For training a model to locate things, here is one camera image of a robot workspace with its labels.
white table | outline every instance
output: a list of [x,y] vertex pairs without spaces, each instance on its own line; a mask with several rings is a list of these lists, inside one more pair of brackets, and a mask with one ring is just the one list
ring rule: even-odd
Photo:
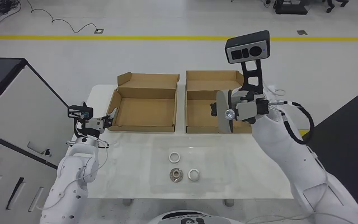
[[[116,85],[93,87],[87,105],[93,107],[94,117],[106,115],[115,88]],[[98,171],[96,180],[88,185],[88,197],[293,198],[288,179],[251,134],[185,134],[184,89],[184,85],[178,86],[175,133],[106,130],[100,136],[108,143],[117,143],[109,148],[107,163]],[[168,160],[168,154],[173,150],[182,156],[176,165]],[[105,150],[100,150],[100,164],[105,156]],[[187,178],[187,172],[196,166],[201,167],[201,178],[194,183]],[[173,167],[184,171],[184,178],[179,183],[169,179]]]

cardboard box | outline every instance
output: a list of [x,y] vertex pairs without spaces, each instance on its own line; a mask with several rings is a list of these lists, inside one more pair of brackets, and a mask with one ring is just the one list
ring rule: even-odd
[[[186,133],[220,133],[218,118],[211,116],[210,104],[216,102],[216,92],[241,87],[243,76],[238,71],[186,72]],[[234,133],[251,133],[248,123],[233,122]]]
[[175,132],[179,74],[118,76],[107,113],[118,108],[111,131]]

white ring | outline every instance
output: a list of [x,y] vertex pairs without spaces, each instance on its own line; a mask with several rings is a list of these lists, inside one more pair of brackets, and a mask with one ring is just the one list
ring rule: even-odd
[[[176,160],[176,161],[174,161],[174,160],[172,160],[172,155],[177,155],[178,156],[178,159]],[[172,163],[172,164],[176,164],[177,162],[179,162],[179,160],[180,160],[180,155],[179,155],[179,153],[177,153],[177,152],[172,152],[172,153],[170,153],[170,155],[169,155],[169,161]]]
[[[196,178],[196,179],[194,179],[194,178],[192,178],[192,177],[190,176],[190,173],[191,173],[191,172],[196,172],[196,173],[197,173],[197,178]],[[197,170],[197,169],[191,169],[191,170],[189,170],[189,172],[188,172],[188,178],[189,178],[189,180],[191,180],[191,181],[198,181],[198,180],[199,180],[199,176],[200,176],[199,170]]]

floor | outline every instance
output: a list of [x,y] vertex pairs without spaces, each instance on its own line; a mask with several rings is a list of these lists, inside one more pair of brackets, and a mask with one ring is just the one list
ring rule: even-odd
[[[267,29],[271,36],[357,37],[358,2],[336,4],[332,13],[315,2],[308,15],[276,15],[260,0],[31,0],[34,8],[66,19],[75,30],[94,23],[106,36],[237,36]],[[225,41],[149,40],[28,40],[27,35],[94,35],[87,26],[72,33],[61,21],[51,23],[46,12],[31,12],[22,0],[21,11],[0,23],[0,57],[24,57],[68,103],[86,100],[98,84],[116,83],[128,71],[179,73],[186,70],[241,70],[228,64]],[[14,40],[21,36],[23,40]],[[283,99],[303,104],[316,124],[358,95],[356,50],[358,42],[274,41],[271,56],[262,61],[268,85],[284,89]],[[299,129],[308,122],[288,108]],[[237,200],[233,208],[220,200],[135,200],[123,207],[118,200],[91,199],[81,223],[146,223],[174,209],[196,209],[244,221],[264,214],[298,212],[293,200]],[[285,223],[307,223],[286,221]]]

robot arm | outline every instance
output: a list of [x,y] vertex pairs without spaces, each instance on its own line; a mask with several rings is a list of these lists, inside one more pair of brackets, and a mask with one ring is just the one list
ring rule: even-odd
[[[109,146],[98,137],[105,128],[111,126],[115,113],[116,109],[103,118],[93,118],[93,109],[85,104],[69,107],[68,116],[74,118],[74,130],[78,138],[74,142],[68,142],[72,148],[59,163],[56,181],[44,207],[38,207],[43,210],[41,224],[79,222],[88,197],[87,183],[95,180],[97,171],[108,158]],[[81,123],[81,129],[77,128],[78,123]],[[100,142],[107,152],[106,161],[101,166],[98,160]]]
[[[317,213],[317,224],[347,223],[328,213],[358,223],[358,204],[347,189],[331,174],[327,174],[317,157],[306,145],[297,144],[288,134],[282,117],[263,116],[252,125],[252,135],[262,150],[274,160],[291,183],[295,200],[307,214]],[[298,130],[290,125],[296,136]]]
[[[287,101],[269,101],[263,92],[260,59],[270,56],[268,31],[232,38],[225,53],[230,64],[241,63],[243,85],[237,91],[217,92],[211,114],[218,117],[219,129],[233,132],[233,120],[252,124],[252,135],[262,150],[274,160],[291,183],[291,192],[306,214],[314,215],[317,224],[358,223],[358,205],[347,189],[331,174],[305,144],[313,134],[313,120],[300,105]],[[248,71],[246,62],[254,60],[256,70]],[[249,83],[256,78],[257,84]],[[306,140],[280,106],[296,106],[310,121]]]

